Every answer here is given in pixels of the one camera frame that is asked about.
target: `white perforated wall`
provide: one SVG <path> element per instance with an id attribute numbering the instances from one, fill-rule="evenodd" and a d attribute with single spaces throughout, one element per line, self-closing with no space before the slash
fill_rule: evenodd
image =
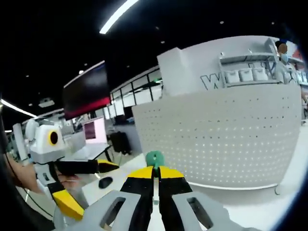
<path id="1" fill-rule="evenodd" d="M 187 181 L 254 188 L 279 183 L 299 135 L 300 88 L 241 86 L 133 108 L 144 153 L 160 150 Z"/>

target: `computer mouse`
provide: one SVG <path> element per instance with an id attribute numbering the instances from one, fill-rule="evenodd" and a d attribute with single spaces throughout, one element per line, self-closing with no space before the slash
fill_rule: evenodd
<path id="1" fill-rule="evenodd" d="M 113 179 L 111 177 L 105 177 L 100 179 L 99 183 L 98 183 L 98 187 L 100 189 L 105 189 L 107 188 L 111 183 L 113 182 Z"/>

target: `black bag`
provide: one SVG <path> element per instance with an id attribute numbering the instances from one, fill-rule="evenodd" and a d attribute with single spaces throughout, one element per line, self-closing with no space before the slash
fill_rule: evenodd
<path id="1" fill-rule="evenodd" d="M 115 152 L 122 154 L 131 153 L 131 148 L 126 133 L 120 131 L 112 133 L 110 135 L 110 140 Z"/>

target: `human hand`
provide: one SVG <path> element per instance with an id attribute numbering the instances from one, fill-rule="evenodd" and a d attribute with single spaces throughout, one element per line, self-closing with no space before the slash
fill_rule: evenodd
<path id="1" fill-rule="evenodd" d="M 76 175 L 65 176 L 60 171 L 56 169 L 56 173 L 59 181 L 66 189 L 71 189 L 79 185 L 80 178 Z"/>

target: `face mask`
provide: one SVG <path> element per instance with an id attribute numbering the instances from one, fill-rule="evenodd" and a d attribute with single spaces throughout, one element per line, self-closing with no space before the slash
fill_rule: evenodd
<path id="1" fill-rule="evenodd" d="M 281 55 L 280 55 L 280 58 L 281 58 L 285 63 L 288 63 L 288 61 L 289 61 L 289 57 L 288 57 L 286 54 L 281 54 Z"/>

